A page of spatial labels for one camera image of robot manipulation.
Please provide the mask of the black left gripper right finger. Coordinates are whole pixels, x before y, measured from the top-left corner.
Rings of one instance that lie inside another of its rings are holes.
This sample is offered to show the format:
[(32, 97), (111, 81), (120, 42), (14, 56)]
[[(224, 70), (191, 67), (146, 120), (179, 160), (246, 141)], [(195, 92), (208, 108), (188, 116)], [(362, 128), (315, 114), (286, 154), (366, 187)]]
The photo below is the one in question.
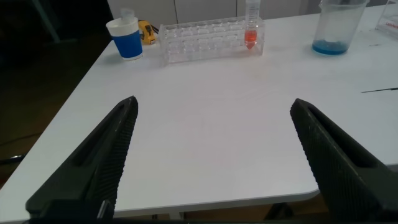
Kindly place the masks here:
[(397, 173), (311, 103), (290, 115), (332, 219), (397, 223)]

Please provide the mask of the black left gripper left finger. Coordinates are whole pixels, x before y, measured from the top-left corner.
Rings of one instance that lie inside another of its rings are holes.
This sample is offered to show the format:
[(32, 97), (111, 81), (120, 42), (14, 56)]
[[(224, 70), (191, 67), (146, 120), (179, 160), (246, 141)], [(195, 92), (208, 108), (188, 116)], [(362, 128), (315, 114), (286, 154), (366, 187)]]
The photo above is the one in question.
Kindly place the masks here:
[(32, 218), (111, 218), (138, 115), (120, 101), (28, 199)]

